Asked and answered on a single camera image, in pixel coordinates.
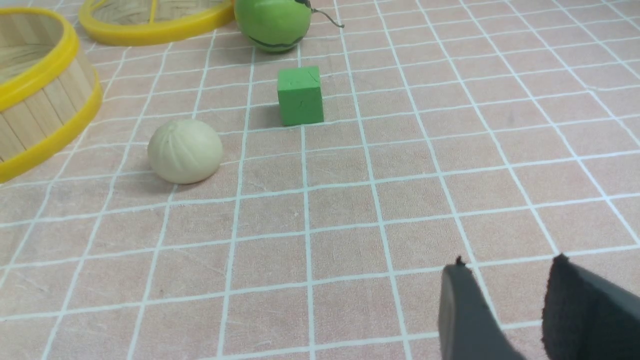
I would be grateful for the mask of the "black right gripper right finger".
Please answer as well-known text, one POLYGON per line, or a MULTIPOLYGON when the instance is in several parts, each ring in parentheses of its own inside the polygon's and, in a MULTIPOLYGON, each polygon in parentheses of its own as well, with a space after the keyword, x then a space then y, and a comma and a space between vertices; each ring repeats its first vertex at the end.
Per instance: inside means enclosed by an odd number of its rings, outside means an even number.
POLYGON ((547 280, 542 344, 551 360, 637 360, 640 299, 560 254, 547 280))

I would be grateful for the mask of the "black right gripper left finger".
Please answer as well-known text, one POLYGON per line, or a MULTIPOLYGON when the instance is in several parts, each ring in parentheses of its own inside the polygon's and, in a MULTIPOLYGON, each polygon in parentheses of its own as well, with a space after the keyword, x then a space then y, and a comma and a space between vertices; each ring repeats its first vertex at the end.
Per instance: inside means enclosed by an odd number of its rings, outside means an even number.
POLYGON ((462 257, 443 267, 438 311, 443 360, 523 360, 492 314, 462 257))

